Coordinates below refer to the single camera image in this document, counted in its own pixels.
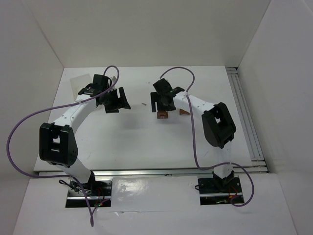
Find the brown wood block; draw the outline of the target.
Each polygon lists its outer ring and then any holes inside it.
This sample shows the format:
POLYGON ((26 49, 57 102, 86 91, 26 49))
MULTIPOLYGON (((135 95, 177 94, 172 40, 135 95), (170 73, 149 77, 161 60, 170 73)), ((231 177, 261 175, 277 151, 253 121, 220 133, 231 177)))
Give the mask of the brown wood block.
POLYGON ((190 113, 185 111, 185 110, 183 110, 183 109, 179 109, 179 115, 180 116, 189 116, 190 113))

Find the white cardboard box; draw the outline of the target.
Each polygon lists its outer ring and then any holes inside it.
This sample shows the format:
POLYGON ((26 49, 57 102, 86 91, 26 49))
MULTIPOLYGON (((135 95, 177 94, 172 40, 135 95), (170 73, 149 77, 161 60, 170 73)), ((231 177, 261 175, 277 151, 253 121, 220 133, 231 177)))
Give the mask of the white cardboard box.
POLYGON ((77 98, 78 93, 90 83, 92 83, 90 74, 84 74, 70 79, 74 100, 77 98))

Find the brown wood block notched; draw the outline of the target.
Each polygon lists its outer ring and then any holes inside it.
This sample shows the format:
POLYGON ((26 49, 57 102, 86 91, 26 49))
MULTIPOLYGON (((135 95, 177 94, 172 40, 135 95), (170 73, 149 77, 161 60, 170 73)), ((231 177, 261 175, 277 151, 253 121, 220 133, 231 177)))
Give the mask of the brown wood block notched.
POLYGON ((157 119, 167 119, 168 112, 167 111, 157 111, 157 119))

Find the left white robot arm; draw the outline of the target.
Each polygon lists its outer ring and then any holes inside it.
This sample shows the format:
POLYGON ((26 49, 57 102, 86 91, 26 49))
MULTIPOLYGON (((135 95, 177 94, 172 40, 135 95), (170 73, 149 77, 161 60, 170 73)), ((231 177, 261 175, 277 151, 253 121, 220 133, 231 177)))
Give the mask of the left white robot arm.
POLYGON ((115 88, 116 82, 116 77, 94 75, 92 83, 78 92, 74 106, 52 123, 43 123, 39 129, 40 159, 76 178, 89 191, 100 184, 96 182, 93 171, 79 160, 75 134, 88 115, 99 106, 104 106, 107 114, 117 113, 122 108, 130 109, 123 87, 115 88))

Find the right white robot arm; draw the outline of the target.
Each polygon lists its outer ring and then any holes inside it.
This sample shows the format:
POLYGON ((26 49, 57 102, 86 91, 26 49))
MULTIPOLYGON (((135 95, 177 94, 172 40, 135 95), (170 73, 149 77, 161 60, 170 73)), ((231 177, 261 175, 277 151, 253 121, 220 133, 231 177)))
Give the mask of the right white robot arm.
POLYGON ((151 93, 153 112, 169 112, 179 109, 190 114, 195 164, 202 171, 212 169, 214 186, 220 192, 225 191, 234 179, 234 170, 230 163, 229 152, 237 130, 228 107, 222 102, 213 104, 189 95, 181 87, 172 88, 164 78, 154 83, 153 87, 155 89, 151 93), (201 167, 199 165, 194 118, 200 119, 204 138, 217 153, 218 163, 214 166, 201 167))

